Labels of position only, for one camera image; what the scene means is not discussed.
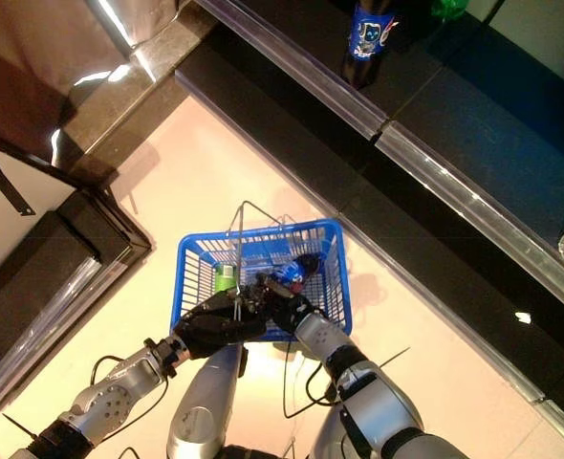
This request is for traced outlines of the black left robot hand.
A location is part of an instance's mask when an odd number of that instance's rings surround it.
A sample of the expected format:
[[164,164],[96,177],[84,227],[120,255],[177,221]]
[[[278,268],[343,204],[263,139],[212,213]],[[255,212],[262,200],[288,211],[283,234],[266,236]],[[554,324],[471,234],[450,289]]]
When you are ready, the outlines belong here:
[[261,337],[268,315],[248,290],[220,291],[185,313],[173,327],[192,360],[207,358],[229,344]]

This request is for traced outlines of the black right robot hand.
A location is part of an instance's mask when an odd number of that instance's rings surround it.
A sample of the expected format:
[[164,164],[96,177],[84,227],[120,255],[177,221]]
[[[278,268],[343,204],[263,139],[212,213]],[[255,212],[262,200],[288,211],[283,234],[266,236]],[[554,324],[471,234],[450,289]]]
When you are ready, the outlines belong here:
[[302,320],[316,311],[307,297],[293,293],[269,274],[256,276],[256,289],[260,310],[285,332],[293,334]]

